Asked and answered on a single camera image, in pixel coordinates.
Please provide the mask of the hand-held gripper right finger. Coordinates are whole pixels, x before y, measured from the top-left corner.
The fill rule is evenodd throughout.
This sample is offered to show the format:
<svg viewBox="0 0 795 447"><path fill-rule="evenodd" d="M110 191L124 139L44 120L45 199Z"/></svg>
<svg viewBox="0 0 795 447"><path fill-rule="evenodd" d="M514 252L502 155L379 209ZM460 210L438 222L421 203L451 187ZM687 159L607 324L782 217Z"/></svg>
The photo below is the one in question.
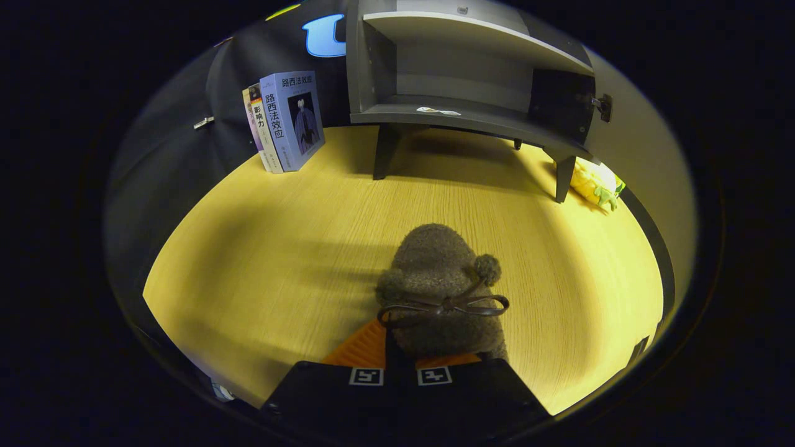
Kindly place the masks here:
<svg viewBox="0 0 795 447"><path fill-rule="evenodd" d="M421 440L508 440L553 419L504 359L417 371L401 423Z"/></svg>

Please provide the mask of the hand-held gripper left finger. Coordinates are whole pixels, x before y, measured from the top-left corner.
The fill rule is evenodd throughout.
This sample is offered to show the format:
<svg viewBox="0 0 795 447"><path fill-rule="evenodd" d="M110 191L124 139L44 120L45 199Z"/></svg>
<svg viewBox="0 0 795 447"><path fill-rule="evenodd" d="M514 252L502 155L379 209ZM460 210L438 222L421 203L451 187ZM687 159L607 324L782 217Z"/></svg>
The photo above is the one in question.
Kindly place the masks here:
<svg viewBox="0 0 795 447"><path fill-rule="evenodd" d="M291 435L380 439L400 421L386 370L386 329L370 320L321 362L298 361L261 405Z"/></svg>

